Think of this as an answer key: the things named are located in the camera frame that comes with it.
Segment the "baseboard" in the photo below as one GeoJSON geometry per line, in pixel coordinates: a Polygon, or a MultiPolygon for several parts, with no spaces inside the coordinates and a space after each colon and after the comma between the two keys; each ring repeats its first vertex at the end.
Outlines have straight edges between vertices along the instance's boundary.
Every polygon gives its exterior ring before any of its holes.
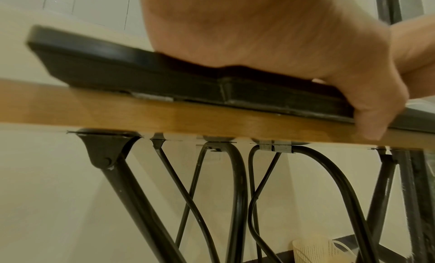
{"type": "MultiPolygon", "coordinates": [[[[355,238],[355,235],[348,235],[344,237],[340,237],[336,239],[337,241],[345,244],[350,249],[356,249],[358,248],[357,240],[355,238]]],[[[392,250],[385,248],[382,245],[378,245],[377,247],[379,252],[379,259],[383,261],[384,263],[409,263],[411,262],[410,258],[405,258],[401,256],[398,253],[393,252],[392,250]]],[[[283,263],[294,263],[295,262],[295,256],[293,254],[293,251],[286,251],[282,253],[277,254],[278,257],[281,259],[283,263]]],[[[246,261],[245,263],[257,263],[258,260],[254,259],[251,261],[246,261]]],[[[263,257],[263,263],[273,263],[270,259],[267,257],[263,257]]]]}

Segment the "black baseboard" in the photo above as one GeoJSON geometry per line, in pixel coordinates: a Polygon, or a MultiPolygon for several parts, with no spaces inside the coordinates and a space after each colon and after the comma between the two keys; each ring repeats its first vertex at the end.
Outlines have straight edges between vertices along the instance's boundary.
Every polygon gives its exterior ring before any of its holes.
{"type": "MultiPolygon", "coordinates": [[[[345,244],[350,249],[356,249],[358,248],[357,240],[355,238],[355,235],[348,235],[344,237],[340,237],[336,239],[337,241],[345,244]]],[[[401,256],[400,254],[393,252],[392,250],[385,248],[382,245],[378,245],[377,250],[379,252],[379,259],[383,261],[384,263],[409,263],[412,262],[411,258],[405,258],[401,256]]],[[[278,257],[281,259],[283,263],[294,263],[295,262],[295,256],[293,254],[293,251],[286,251],[282,253],[277,254],[278,257]]],[[[251,261],[247,261],[245,263],[257,263],[258,260],[254,259],[251,261]]],[[[273,263],[269,258],[263,257],[263,263],[273,263]]]]}

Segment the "wooden tabletop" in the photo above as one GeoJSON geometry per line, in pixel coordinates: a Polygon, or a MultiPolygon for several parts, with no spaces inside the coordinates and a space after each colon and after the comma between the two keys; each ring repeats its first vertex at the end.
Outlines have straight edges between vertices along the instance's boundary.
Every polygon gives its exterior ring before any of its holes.
{"type": "Polygon", "coordinates": [[[261,140],[435,149],[435,134],[389,130],[368,141],[352,124],[0,79],[0,122],[261,140]]]}

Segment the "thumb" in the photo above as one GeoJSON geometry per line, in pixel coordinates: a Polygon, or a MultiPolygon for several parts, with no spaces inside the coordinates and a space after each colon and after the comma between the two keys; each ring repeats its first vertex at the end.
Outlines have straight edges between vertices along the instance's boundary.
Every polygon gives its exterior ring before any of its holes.
{"type": "Polygon", "coordinates": [[[392,58],[380,54],[365,56],[367,61],[328,80],[353,105],[357,130],[369,140],[382,138],[409,98],[392,58]]]}

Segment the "skin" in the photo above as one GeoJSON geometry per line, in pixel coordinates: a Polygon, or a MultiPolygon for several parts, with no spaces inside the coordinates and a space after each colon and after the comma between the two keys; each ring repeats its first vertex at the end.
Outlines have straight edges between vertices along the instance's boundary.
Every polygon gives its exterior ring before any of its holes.
{"type": "Polygon", "coordinates": [[[142,0],[158,52],[337,87],[358,132],[380,139],[412,98],[435,94],[435,18],[389,27],[353,0],[142,0]]]}

